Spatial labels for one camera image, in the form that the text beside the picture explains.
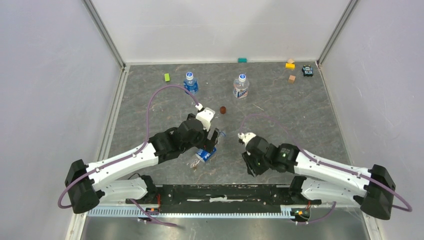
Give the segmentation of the red label clear bottle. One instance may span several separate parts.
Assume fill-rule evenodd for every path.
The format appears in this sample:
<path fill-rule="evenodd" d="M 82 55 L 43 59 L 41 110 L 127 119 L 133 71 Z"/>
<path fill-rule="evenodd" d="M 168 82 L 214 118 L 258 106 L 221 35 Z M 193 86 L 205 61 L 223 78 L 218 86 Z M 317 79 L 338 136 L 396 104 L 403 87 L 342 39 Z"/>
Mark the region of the red label clear bottle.
<path fill-rule="evenodd" d="M 250 82 L 247 77 L 245 82 L 240 82 L 238 78 L 233 81 L 233 95 L 237 99 L 242 99 L 248 95 Z"/>

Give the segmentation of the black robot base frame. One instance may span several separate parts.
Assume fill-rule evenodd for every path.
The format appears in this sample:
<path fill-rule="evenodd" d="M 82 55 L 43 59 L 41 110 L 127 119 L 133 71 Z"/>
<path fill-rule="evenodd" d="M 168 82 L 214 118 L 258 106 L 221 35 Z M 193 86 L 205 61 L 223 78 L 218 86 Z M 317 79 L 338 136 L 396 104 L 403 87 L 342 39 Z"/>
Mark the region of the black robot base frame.
<path fill-rule="evenodd" d="M 158 205 L 164 214 L 278 213 L 281 205 L 322 204 L 304 197 L 300 189 L 277 184 L 164 184 L 136 202 Z"/>

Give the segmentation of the blue label Pocari bottle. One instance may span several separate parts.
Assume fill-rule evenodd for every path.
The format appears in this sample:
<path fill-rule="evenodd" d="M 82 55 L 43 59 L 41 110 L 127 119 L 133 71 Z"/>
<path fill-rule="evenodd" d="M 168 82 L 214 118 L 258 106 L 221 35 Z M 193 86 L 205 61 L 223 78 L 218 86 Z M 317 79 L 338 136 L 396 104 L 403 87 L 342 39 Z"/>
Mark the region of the blue label Pocari bottle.
<path fill-rule="evenodd" d="M 183 86 L 193 95 L 196 95 L 199 92 L 198 79 L 193 75 L 193 80 L 183 81 Z"/>

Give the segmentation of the Pepsi label clear bottle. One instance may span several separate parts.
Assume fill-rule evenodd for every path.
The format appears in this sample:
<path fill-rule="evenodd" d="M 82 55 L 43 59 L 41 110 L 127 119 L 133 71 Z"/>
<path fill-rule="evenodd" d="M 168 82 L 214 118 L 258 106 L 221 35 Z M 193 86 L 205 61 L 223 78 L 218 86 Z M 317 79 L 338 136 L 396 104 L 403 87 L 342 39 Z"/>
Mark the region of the Pepsi label clear bottle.
<path fill-rule="evenodd" d="M 190 168 L 195 169 L 200 163 L 207 163 L 215 155 L 216 151 L 216 147 L 211 152 L 199 149 L 192 157 L 192 162 L 189 164 Z"/>

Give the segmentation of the white blue Pocari cap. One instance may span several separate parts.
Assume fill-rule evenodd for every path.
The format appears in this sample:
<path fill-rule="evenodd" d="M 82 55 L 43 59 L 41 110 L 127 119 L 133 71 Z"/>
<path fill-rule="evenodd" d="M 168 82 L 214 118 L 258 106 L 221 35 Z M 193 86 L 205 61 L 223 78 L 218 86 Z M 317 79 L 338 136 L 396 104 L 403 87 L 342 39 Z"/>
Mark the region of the white blue Pocari cap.
<path fill-rule="evenodd" d="M 188 81 L 191 81 L 191 80 L 194 79 L 194 75 L 193 75 L 192 72 L 187 72 L 185 77 L 186 77 L 186 80 L 188 80 Z"/>

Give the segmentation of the white blue bottle cap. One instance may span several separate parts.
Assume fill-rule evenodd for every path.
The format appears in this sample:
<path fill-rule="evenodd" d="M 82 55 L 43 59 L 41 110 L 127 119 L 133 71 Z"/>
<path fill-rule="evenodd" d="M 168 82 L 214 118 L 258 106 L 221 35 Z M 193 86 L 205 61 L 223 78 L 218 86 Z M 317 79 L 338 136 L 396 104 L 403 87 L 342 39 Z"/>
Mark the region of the white blue bottle cap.
<path fill-rule="evenodd" d="M 240 74 L 240 75 L 238 76 L 238 80 L 239 80 L 240 82 L 245 82 L 245 81 L 246 81 L 246 79 L 247 79 L 247 76 L 246 76 L 245 74 Z"/>

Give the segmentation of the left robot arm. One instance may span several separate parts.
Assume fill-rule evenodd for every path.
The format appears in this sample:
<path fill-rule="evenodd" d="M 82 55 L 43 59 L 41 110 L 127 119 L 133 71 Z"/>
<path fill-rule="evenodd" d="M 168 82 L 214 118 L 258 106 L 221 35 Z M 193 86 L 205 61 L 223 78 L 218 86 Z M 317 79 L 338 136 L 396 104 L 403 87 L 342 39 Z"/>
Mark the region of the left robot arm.
<path fill-rule="evenodd" d="M 119 202 L 128 199 L 153 203 L 157 190 L 149 176 L 134 180 L 122 177 L 137 170 L 177 159 L 186 151 L 197 148 L 211 152 L 218 142 L 219 130 L 214 129 L 208 138 L 215 112 L 210 108 L 190 113 L 178 127 L 156 133 L 131 150 L 114 157 L 92 163 L 82 159 L 74 161 L 65 178 L 72 211 L 82 214 L 102 202 Z"/>

